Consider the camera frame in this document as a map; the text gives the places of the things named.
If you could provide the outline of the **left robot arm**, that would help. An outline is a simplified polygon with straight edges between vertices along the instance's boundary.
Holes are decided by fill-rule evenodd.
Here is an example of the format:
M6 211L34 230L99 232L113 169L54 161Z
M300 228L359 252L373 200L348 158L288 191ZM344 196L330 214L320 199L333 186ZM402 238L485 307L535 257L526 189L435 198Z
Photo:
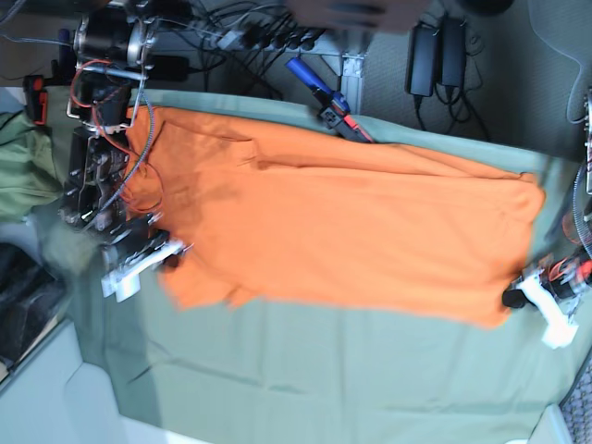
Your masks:
M572 316L581 297L591 290L591 94L584 99L586 158L578 168L572 189L567 193L561 218L563 235L574 244L574 250L562 259L548 254L531 263L502 293L502 304L511 309L533 305L527 299L524 284L533 278L550 293L553 302L568 302L567 315Z

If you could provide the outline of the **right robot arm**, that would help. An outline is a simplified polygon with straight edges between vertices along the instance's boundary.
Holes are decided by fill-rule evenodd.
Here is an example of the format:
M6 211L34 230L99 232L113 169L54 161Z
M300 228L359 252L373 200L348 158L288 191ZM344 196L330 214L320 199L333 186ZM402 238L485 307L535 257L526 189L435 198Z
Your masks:
M60 215L71 227L98 237L112 279L180 249L170 244L167 232L154 228L156 206L132 209L126 189L147 161L155 124L149 124L140 150L130 146L127 132L148 103L144 87L157 67L151 55L157 33L191 19L186 1L109 1L85 15L74 34L76 70L67 114L79 125L71 139Z

